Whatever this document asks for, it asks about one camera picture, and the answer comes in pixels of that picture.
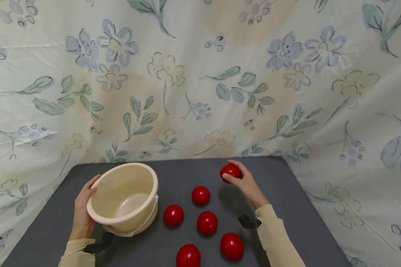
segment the hand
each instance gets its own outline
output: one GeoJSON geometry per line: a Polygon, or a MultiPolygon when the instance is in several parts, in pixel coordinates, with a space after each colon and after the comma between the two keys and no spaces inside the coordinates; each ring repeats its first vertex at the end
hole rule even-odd
{"type": "Polygon", "coordinates": [[[80,191],[76,200],[74,201],[74,219],[73,228],[69,235],[69,240],[91,238],[92,231],[95,227],[95,221],[89,216],[86,205],[89,198],[97,191],[98,188],[91,186],[96,180],[101,177],[101,174],[96,175],[89,182],[87,182],[82,191],[80,191]]]}
{"type": "Polygon", "coordinates": [[[245,195],[248,202],[254,206],[254,208],[260,208],[264,205],[270,204],[263,193],[260,191],[257,183],[254,180],[253,175],[250,171],[239,161],[228,160],[228,163],[236,165],[242,171],[242,179],[233,177],[230,174],[223,174],[223,178],[234,184],[240,191],[245,195]]]}

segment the beige bucket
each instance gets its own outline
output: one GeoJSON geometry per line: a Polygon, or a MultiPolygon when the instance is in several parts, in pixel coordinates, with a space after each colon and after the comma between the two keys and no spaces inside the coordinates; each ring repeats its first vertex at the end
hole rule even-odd
{"type": "Polygon", "coordinates": [[[157,175],[145,164],[119,165],[92,187],[98,190],[88,201],[88,214],[113,234],[132,237],[146,230],[156,218],[157,175]]]}

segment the curtain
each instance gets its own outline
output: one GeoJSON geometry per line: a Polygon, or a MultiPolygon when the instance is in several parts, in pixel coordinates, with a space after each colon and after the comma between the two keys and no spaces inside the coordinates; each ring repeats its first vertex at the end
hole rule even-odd
{"type": "Polygon", "coordinates": [[[401,0],[0,0],[0,264],[77,164],[265,155],[401,266],[401,0]]]}

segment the person's left hand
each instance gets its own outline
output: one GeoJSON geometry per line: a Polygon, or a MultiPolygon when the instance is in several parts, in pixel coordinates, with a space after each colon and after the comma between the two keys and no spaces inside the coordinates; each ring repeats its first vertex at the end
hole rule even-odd
{"type": "Polygon", "coordinates": [[[71,229],[69,240],[91,238],[92,236],[92,231],[95,227],[95,221],[89,216],[86,205],[88,204],[89,198],[98,189],[96,187],[91,188],[91,186],[96,180],[99,179],[99,177],[101,177],[101,174],[96,175],[89,182],[87,182],[74,201],[73,228],[71,229]]]}

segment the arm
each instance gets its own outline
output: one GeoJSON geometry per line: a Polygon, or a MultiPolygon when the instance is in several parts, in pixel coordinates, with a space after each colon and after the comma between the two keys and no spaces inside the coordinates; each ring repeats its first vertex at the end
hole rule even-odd
{"type": "Polygon", "coordinates": [[[91,239],[95,222],[89,217],[86,204],[89,198],[97,191],[97,188],[91,188],[91,186],[99,177],[101,175],[97,175],[87,182],[74,201],[73,228],[71,229],[64,255],[61,257],[58,267],[95,266],[95,254],[86,253],[83,250],[87,245],[95,242],[95,239],[91,239]]]}
{"type": "Polygon", "coordinates": [[[272,205],[260,191],[253,175],[239,161],[229,160],[228,162],[238,166],[242,171],[243,178],[238,179],[228,174],[223,174],[223,178],[237,186],[248,202],[256,208],[255,215],[262,222],[257,228],[257,234],[270,265],[273,267],[306,267],[291,243],[283,221],[276,216],[272,205]]]}

